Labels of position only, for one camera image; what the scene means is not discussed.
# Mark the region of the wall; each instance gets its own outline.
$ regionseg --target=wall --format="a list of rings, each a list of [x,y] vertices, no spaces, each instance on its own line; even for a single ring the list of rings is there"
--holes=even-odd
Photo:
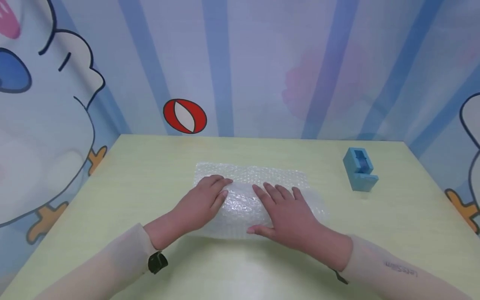
[[[0,0],[0,14],[5,282],[120,133],[405,141],[479,234],[476,0]]]

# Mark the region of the arm sleeve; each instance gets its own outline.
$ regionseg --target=arm sleeve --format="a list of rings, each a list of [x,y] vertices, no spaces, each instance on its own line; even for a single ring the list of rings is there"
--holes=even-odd
[[[148,259],[155,252],[144,228],[137,224],[35,300],[110,299],[148,270]]]
[[[385,300],[471,300],[469,296],[399,258],[387,250],[350,236],[353,251],[339,274],[346,280],[370,287]]]

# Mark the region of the light green table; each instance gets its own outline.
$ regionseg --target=light green table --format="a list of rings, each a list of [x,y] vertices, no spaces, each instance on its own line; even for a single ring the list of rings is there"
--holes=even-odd
[[[364,147],[380,177],[354,192],[342,158]],[[1,300],[28,300],[191,188],[197,162],[297,169],[324,198],[330,225],[373,241],[480,299],[480,241],[402,142],[122,135]],[[308,257],[270,242],[184,237],[169,267],[115,299],[376,299]]]

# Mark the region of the cartoon foot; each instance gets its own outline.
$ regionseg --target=cartoon foot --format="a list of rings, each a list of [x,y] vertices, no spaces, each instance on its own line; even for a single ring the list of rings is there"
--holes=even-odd
[[[473,221],[473,218],[480,213],[479,208],[476,206],[475,203],[470,203],[470,204],[463,204],[460,196],[452,190],[452,189],[446,189],[445,190],[445,195],[448,197],[450,202],[455,206],[457,211],[461,214],[463,219],[467,222],[467,224],[472,228],[472,230],[476,233],[480,233],[480,228],[479,226]]]
[[[53,224],[59,219],[61,214],[68,206],[68,202],[60,204],[57,208],[51,207],[49,204],[42,206],[36,211],[36,215],[40,218],[38,222],[33,224],[27,232],[27,242],[31,245],[35,244],[38,238],[46,235]]]
[[[105,157],[105,154],[107,154],[107,146],[101,147],[97,153],[95,153],[93,149],[90,149],[90,153],[88,154],[88,160],[92,165],[88,170],[88,176],[91,176],[93,174],[96,167],[98,167],[102,159]]]

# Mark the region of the watch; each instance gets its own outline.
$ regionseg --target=watch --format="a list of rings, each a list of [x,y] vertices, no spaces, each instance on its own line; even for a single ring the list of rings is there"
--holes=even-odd
[[[168,266],[168,261],[161,251],[157,251],[148,259],[148,270],[157,274],[161,269]]]

